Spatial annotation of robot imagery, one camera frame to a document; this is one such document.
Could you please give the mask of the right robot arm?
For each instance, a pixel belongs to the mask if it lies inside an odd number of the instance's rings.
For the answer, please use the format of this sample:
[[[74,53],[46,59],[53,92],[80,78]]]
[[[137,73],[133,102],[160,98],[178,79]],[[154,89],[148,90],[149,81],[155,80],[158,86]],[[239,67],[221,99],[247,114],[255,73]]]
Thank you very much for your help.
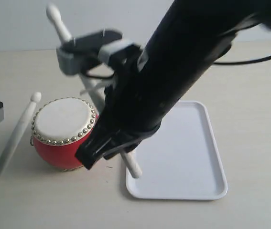
[[[271,29],[271,0],[176,0],[143,50],[122,57],[102,47],[98,57],[114,70],[115,81],[76,158],[91,169],[102,157],[132,151],[159,129],[237,33],[255,24]]]

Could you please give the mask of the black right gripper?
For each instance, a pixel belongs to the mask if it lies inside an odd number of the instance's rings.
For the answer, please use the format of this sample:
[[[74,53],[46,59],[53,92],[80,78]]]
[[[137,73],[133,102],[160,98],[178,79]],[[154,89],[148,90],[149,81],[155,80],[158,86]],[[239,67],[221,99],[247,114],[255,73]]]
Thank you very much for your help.
[[[162,83],[160,71],[112,77],[95,128],[75,154],[87,170],[101,158],[110,160],[123,151],[130,152],[158,130],[164,116]]]

